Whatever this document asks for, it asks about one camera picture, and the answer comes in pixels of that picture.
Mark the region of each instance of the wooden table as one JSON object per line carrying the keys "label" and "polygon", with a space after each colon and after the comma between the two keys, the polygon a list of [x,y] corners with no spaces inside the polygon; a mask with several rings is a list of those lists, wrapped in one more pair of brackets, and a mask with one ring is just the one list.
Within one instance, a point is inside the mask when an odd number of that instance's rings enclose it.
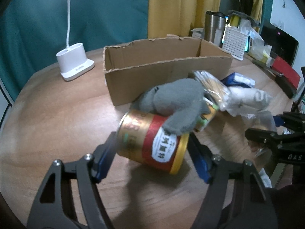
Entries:
{"label": "wooden table", "polygon": [[[103,74],[103,50],[88,56],[95,68],[65,82],[57,64],[36,74],[19,94],[0,139],[0,191],[25,224],[37,189],[52,161],[79,159],[93,152],[115,131],[129,105],[114,107]],[[256,88],[274,99],[273,115],[290,111],[292,101],[278,85],[249,60],[233,60],[230,72],[256,80]],[[213,153],[242,162],[251,158],[240,117],[218,113],[197,134]],[[72,183],[79,221],[85,223],[76,182]],[[98,185],[106,210],[116,228],[189,228],[208,185],[196,174],[186,153],[176,176],[116,156],[108,177]],[[232,183],[226,204],[230,202]]]}

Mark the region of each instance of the cardboard box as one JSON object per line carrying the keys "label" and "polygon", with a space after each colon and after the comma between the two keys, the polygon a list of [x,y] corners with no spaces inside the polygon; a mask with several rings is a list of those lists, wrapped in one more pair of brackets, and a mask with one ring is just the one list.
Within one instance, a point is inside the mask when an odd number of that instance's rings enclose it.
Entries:
{"label": "cardboard box", "polygon": [[227,76],[232,56],[205,40],[171,37],[104,47],[104,71],[114,106],[133,102],[144,91],[206,70]]}

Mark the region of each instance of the yellow curtain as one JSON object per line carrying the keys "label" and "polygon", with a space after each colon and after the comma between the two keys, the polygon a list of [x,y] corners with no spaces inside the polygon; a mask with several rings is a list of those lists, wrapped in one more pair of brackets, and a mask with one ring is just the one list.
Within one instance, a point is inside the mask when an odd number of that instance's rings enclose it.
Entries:
{"label": "yellow curtain", "polygon": [[262,10],[263,10],[263,0],[253,0],[253,6],[251,11],[251,17],[255,20],[261,21],[262,19]]}
{"label": "yellow curtain", "polygon": [[220,0],[148,0],[148,38],[187,36],[204,27],[205,12],[218,11]]}

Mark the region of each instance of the black tumbler lid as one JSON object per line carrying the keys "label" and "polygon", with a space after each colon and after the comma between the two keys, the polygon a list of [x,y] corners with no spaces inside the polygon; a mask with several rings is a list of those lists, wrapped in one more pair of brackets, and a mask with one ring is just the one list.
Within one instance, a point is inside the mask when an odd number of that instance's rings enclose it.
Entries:
{"label": "black tumbler lid", "polygon": [[214,16],[226,18],[226,15],[224,13],[221,13],[221,12],[207,11],[205,14],[206,15],[214,15]]}

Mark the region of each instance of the white lamp base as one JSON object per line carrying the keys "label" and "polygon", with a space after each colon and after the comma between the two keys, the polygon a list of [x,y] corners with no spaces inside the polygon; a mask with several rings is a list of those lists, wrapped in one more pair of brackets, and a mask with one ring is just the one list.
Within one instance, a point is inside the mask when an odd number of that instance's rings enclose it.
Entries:
{"label": "white lamp base", "polygon": [[65,81],[72,81],[91,70],[94,61],[86,57],[83,43],[77,43],[56,54],[60,74]]}

